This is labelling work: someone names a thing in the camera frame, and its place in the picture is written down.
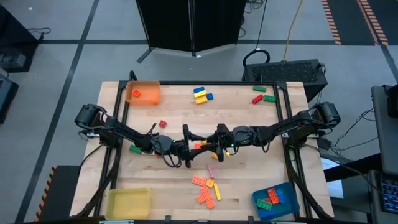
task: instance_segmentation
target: white paper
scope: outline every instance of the white paper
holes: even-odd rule
[[[325,158],[321,158],[321,162],[323,170],[330,169],[332,167],[336,167],[339,165],[337,162]],[[327,184],[328,184],[329,195],[331,197],[344,199],[343,183],[341,182],[341,180],[335,180]]]

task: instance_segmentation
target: yellow plastic bin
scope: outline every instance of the yellow plastic bin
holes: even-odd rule
[[[105,219],[145,219],[150,212],[149,189],[110,190]]]

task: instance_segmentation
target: blue plastic bin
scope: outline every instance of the blue plastic bin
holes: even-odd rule
[[[275,189],[280,201],[280,203],[272,205],[270,211],[256,206],[257,199],[263,200],[265,198],[269,198],[268,189]],[[293,187],[290,183],[283,183],[269,187],[267,189],[258,190],[253,193],[252,199],[254,208],[256,208],[256,212],[261,221],[269,221],[277,217],[298,212],[300,210],[297,196],[294,193]]]

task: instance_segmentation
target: lego bricks in blue bin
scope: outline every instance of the lego bricks in blue bin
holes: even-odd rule
[[[253,192],[252,201],[261,221],[269,221],[300,210],[297,196],[290,183],[283,183]]]

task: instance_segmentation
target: yellow cable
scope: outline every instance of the yellow cable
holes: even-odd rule
[[[290,33],[292,32],[292,29],[293,29],[293,26],[294,26],[294,22],[296,21],[297,15],[299,14],[299,10],[300,10],[301,5],[303,4],[303,2],[304,2],[304,0],[300,1],[300,4],[298,5],[297,11],[296,11],[296,15],[294,15],[292,25],[290,25],[289,34],[287,35],[287,42],[286,42],[286,47],[285,47],[284,60],[285,60],[286,54],[287,54],[287,47],[289,46]]]

